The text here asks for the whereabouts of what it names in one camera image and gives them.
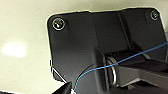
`white wall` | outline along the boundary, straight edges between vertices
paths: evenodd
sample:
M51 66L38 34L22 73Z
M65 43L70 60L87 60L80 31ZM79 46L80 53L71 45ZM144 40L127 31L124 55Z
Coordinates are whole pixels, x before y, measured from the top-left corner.
M50 94L63 84L50 73L51 15L140 6L157 8L168 31L167 0L0 0L0 90Z

